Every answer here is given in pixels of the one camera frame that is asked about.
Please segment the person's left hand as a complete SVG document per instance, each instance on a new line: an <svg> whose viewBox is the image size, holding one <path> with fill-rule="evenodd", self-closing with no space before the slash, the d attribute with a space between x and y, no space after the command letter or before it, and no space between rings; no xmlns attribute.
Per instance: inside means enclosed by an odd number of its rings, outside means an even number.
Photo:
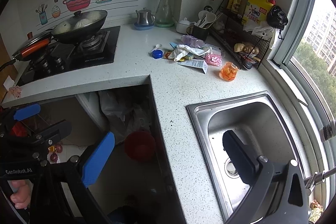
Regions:
<svg viewBox="0 0 336 224"><path fill-rule="evenodd" d="M14 188L17 189L16 193L13 193L10 198L13 201L16 209L25 209L28 207L31 201L30 186L26 180L14 180L11 181Z"/></svg>

